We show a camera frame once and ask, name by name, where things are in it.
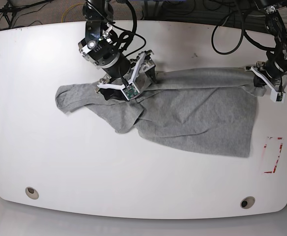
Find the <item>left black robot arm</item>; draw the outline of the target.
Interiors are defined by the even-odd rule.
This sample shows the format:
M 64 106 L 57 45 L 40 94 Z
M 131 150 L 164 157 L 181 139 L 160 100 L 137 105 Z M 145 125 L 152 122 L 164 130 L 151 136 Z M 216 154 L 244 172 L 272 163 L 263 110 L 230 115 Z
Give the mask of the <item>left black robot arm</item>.
M 254 41 L 246 32 L 244 37 L 255 47 L 266 52 L 267 61 L 258 61 L 250 70 L 255 73 L 255 87 L 265 85 L 277 95 L 285 93 L 287 76 L 287 0 L 256 0 L 256 9 L 265 16 L 265 27 L 274 37 L 275 47 L 266 47 Z

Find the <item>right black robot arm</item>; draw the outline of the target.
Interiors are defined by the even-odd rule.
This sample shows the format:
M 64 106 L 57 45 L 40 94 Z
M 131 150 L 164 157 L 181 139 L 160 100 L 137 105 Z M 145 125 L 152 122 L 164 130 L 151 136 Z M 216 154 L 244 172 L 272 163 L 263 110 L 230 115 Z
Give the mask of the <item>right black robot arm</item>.
M 145 87 L 145 83 L 155 84 L 155 63 L 151 58 L 152 51 L 138 48 L 134 59 L 128 59 L 124 51 L 132 43 L 137 34 L 137 15 L 132 4 L 121 0 L 132 15 L 131 30 L 121 29 L 117 34 L 113 21 L 113 8 L 108 0 L 87 0 L 83 6 L 86 20 L 85 37 L 79 43 L 79 51 L 83 58 L 97 68 L 105 71 L 104 77 L 99 79 L 96 92 L 104 96 L 105 100 L 116 99 L 130 101 L 138 97 Z

